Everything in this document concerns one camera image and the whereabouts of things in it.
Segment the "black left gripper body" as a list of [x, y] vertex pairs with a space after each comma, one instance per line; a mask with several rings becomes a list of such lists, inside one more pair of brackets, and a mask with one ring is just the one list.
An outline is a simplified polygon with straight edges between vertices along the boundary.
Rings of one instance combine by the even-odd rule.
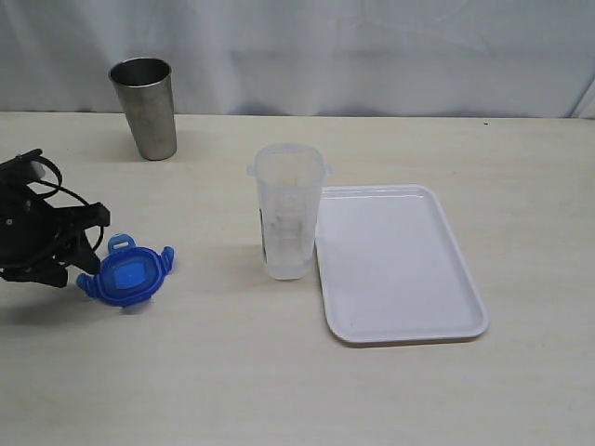
[[1, 164], [1, 278], [62, 288], [68, 272], [53, 255], [58, 249], [58, 214], [30, 185], [49, 169], [59, 183], [59, 169], [34, 149]]

